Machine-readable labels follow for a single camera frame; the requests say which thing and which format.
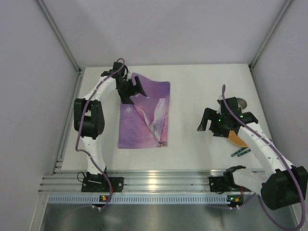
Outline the metal cup with brown sleeve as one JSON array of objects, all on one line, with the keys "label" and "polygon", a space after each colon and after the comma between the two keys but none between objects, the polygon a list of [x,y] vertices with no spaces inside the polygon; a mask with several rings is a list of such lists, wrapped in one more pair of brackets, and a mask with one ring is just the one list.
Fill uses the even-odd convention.
[{"label": "metal cup with brown sleeve", "polygon": [[237,103],[242,110],[247,107],[247,101],[242,98],[237,98]]}]

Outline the purple printed placemat cloth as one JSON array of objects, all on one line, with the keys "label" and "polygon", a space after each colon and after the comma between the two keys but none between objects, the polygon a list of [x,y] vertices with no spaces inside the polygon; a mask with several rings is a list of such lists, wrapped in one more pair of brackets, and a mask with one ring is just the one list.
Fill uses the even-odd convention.
[{"label": "purple printed placemat cloth", "polygon": [[167,147],[170,82],[138,77],[147,94],[132,96],[133,104],[120,105],[119,149]]}]

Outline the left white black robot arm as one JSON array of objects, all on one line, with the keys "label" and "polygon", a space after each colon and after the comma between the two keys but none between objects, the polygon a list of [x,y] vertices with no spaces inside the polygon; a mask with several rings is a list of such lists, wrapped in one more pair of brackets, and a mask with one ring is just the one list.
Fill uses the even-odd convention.
[{"label": "left white black robot arm", "polygon": [[99,155],[98,137],[105,127],[102,103],[108,95],[117,91],[123,104],[131,104],[131,97],[137,94],[147,96],[139,77],[128,77],[125,60],[119,58],[113,67],[104,71],[93,89],[83,98],[74,101],[74,129],[78,132],[75,150],[84,152],[88,157],[88,172],[105,175],[106,164]]}]

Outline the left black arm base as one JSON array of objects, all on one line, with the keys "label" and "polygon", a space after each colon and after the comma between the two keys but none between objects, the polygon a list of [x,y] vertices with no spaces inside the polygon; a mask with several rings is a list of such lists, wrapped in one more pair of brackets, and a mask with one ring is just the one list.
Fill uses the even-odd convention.
[{"label": "left black arm base", "polygon": [[[123,191],[124,178],[123,177],[110,177],[111,192],[119,193]],[[82,183],[81,191],[84,193],[107,193],[110,192],[109,183],[102,176],[98,179],[85,178]]]}]

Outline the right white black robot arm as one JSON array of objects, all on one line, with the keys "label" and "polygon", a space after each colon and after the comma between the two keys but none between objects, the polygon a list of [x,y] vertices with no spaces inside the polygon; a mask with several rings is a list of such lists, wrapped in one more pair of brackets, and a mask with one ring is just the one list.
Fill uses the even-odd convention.
[{"label": "right white black robot arm", "polygon": [[308,172],[296,167],[279,153],[273,142],[263,132],[257,118],[251,112],[243,112],[237,98],[218,101],[217,110],[204,110],[198,131],[209,125],[215,137],[227,138],[234,132],[252,151],[265,171],[265,177],[244,166],[225,170],[224,180],[229,188],[244,187],[259,196],[271,210],[305,201]]}]

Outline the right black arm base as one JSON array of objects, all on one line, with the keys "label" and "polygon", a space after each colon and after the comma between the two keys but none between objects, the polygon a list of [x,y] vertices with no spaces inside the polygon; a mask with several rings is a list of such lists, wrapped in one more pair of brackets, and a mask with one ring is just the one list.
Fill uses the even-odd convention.
[{"label": "right black arm base", "polygon": [[210,191],[214,193],[239,193],[243,187],[245,193],[253,191],[247,187],[248,181],[241,179],[231,179],[224,176],[209,177]]}]

